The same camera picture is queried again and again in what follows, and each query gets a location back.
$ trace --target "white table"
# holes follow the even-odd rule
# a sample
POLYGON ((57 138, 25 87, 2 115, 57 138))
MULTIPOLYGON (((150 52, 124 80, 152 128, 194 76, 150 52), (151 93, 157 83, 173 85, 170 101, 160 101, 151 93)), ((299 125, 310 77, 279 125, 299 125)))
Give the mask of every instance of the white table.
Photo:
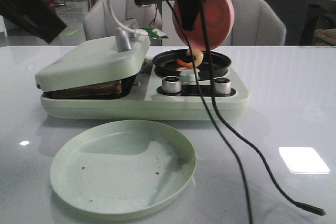
MULTIPOLYGON (((53 157, 72 137, 106 123, 49 116, 35 73, 73 47, 0 48, 0 223, 110 223, 92 221, 53 191, 53 157), (23 141, 29 144, 20 145, 23 141)), ((150 48, 148 57, 175 48, 150 48)), ((323 208, 320 217, 288 203, 271 183, 259 156, 226 128, 243 161, 255 223, 304 224, 336 220, 336 48, 221 47, 251 93, 233 126, 264 153, 278 183, 294 200, 323 208), (312 147, 328 174, 294 174, 279 147, 312 147)), ((186 190, 151 216, 121 223, 248 223, 238 166, 210 122, 165 121, 193 143, 197 168, 186 190)))

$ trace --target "floor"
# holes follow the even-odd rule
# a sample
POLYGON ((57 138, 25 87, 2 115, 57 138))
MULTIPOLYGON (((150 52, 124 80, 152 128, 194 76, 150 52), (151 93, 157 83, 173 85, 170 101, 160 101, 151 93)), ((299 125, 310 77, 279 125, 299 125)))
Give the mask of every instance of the floor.
POLYGON ((0 36, 0 47, 4 46, 77 46, 86 41, 83 20, 88 12, 86 0, 65 1, 65 6, 56 7, 56 14, 67 27, 50 43, 35 37, 21 28, 7 31, 8 37, 0 36))

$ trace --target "gray chair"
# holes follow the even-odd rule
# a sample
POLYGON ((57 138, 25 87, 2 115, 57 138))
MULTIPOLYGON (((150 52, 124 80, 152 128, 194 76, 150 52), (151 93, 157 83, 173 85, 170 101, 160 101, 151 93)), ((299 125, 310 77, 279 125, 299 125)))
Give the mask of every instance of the gray chair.
MULTIPOLYGON (((231 33, 222 46, 283 46, 286 26, 264 0, 231 0, 235 20, 231 33)), ((163 13, 163 31, 172 39, 164 46, 184 45, 177 37, 171 21, 171 12, 163 13)))
MULTIPOLYGON (((135 5, 134 0, 111 0, 113 11, 120 22, 134 18, 137 20, 139 27, 148 27, 155 17, 155 6, 139 8, 135 5)), ((89 13, 85 16, 84 32, 86 40, 114 36, 117 23, 111 17, 107 7, 107 0, 98 0, 89 13)), ((153 28, 162 30, 162 18, 158 11, 153 28)), ((160 40, 151 38, 152 46, 159 46, 160 40)))

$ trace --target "power cord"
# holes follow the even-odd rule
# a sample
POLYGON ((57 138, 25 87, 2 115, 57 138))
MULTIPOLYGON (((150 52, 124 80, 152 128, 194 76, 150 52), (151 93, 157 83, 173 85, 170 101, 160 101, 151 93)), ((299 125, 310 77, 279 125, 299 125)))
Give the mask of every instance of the power cord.
MULTIPOLYGON (((185 41, 187 43, 187 46, 189 48, 189 51, 191 52, 191 55, 193 55, 192 53, 192 48, 191 48, 191 45, 190 45, 190 42, 189 42, 189 39, 186 35, 186 33, 184 32, 183 28, 182 28, 182 24, 181 24, 181 21, 180 19, 178 18, 177 16, 177 13, 176 11, 174 10, 174 8, 172 7, 172 5, 170 4, 169 1, 166 1, 169 8, 172 10, 172 13, 175 17, 175 20, 185 38, 185 41)), ((221 130, 219 129, 215 119, 213 118, 211 112, 210 112, 210 109, 208 107, 208 105, 206 104, 205 102, 205 99, 204 99, 204 96, 202 94, 202 91, 201 91, 201 87, 200 87, 200 84, 199 84, 199 81, 198 81, 198 78, 197 78, 197 72, 196 72, 196 66, 195 66, 195 59, 194 57, 192 57, 192 63, 193 63, 193 70, 194 70, 194 76, 195 76, 195 80, 196 80, 196 86, 198 88, 198 92, 199 92, 199 97, 201 98, 201 101, 203 103, 203 106, 214 126, 214 128, 216 129, 216 131, 219 133, 219 135, 221 136, 222 140, 225 142, 225 144, 229 147, 230 151, 234 154, 235 158, 236 158, 236 161, 238 163, 238 166, 239 166, 239 170, 240 170, 240 173, 242 175, 242 179, 243 179, 243 183, 244 183, 244 189, 245 189, 245 197, 246 197, 246 203, 247 203, 247 209, 248 209, 248 218, 249 218, 249 223, 250 224, 253 224, 253 217, 252 217, 252 210, 251 210, 251 203, 250 203, 250 197, 249 197, 249 192, 248 192, 248 185, 247 185, 247 180, 246 180, 246 176, 245 176, 245 172, 244 172, 244 168, 243 168, 243 164, 237 154, 237 152, 234 150, 234 148, 230 145, 229 141, 226 139, 226 137, 224 136, 224 134, 221 132, 221 130)))
POLYGON ((148 32, 145 31, 145 30, 143 30, 143 29, 132 29, 132 28, 130 28, 130 27, 128 27, 128 26, 125 26, 123 23, 121 23, 121 22, 117 19, 116 15, 115 15, 115 13, 114 13, 114 11, 113 11, 113 8, 112 8, 112 6, 111 6, 111 0, 107 0, 107 7, 108 7, 108 9, 109 9, 109 12, 110 12, 112 18, 114 19, 114 21, 117 23, 117 25, 118 25, 119 27, 121 27, 121 28, 124 29, 125 31, 128 31, 129 33, 132 33, 132 34, 135 34, 135 35, 148 36, 148 32))
MULTIPOLYGON (((205 14, 204 14, 204 7, 203 7, 203 4, 201 4, 201 10, 200 10, 200 14, 201 14, 201 23, 202 23, 202 30, 203 30, 203 37, 204 37, 204 43, 205 43, 205 46, 206 46, 206 51, 207 51, 207 54, 210 55, 211 51, 210 51, 210 48, 209 48, 209 41, 208 41, 208 35, 207 35, 207 29, 206 29, 206 20, 205 20, 205 14)), ((230 130, 232 131, 239 139, 241 139, 242 141, 244 141, 246 144, 248 144, 251 148, 253 148, 257 153, 258 155, 260 156, 268 174, 269 174, 269 177, 271 178, 273 184, 276 186, 276 188, 279 190, 279 192, 289 201, 291 202, 292 204, 294 204, 295 206, 305 210, 305 211, 308 211, 308 212, 311 212, 313 214, 316 214, 316 215, 320 215, 320 216, 323 216, 325 215, 325 211, 321 208, 318 208, 318 207, 315 207, 315 206, 311 206, 311 205, 308 205, 308 204, 305 204, 305 203, 301 203, 301 202, 297 202, 297 201, 294 201, 292 198, 290 198, 283 190, 282 188, 279 186, 279 184, 277 183, 264 155, 262 154, 262 152, 254 145, 252 144, 250 141, 248 141, 246 138, 244 138, 243 136, 241 136, 229 123, 226 122, 226 120, 222 117, 222 115, 220 114, 219 110, 218 110, 218 107, 217 107, 217 103, 216 103, 216 99, 215 99, 215 91, 214 91, 214 70, 213 70, 213 63, 212 63, 212 57, 210 57, 210 64, 209 64, 209 67, 210 67, 210 83, 211 83, 211 100, 212 100, 212 105, 213 105, 213 108, 214 108, 214 111, 217 115, 217 117, 219 118, 219 120, 230 130)))
POLYGON ((159 6, 158 6, 158 4, 155 4, 155 15, 154 15, 154 18, 152 19, 152 21, 149 23, 149 26, 151 26, 151 25, 154 26, 155 25, 158 10, 159 10, 159 6))

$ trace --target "food in pan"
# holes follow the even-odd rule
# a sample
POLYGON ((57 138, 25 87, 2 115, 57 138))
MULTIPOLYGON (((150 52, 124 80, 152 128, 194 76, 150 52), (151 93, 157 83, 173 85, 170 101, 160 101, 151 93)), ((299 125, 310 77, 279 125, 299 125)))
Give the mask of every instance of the food in pan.
MULTIPOLYGON (((196 68, 196 70, 198 70, 197 67, 203 61, 203 52, 201 50, 199 50, 198 48, 195 48, 195 49, 192 49, 192 53, 188 49, 186 54, 188 56, 191 56, 193 54, 193 57, 195 57, 195 68, 196 68)), ((176 61, 181 66, 181 67, 176 69, 177 71, 182 71, 182 70, 185 70, 185 69, 193 69, 194 68, 192 62, 187 63, 187 62, 184 62, 183 60, 180 60, 180 59, 177 59, 176 61)))

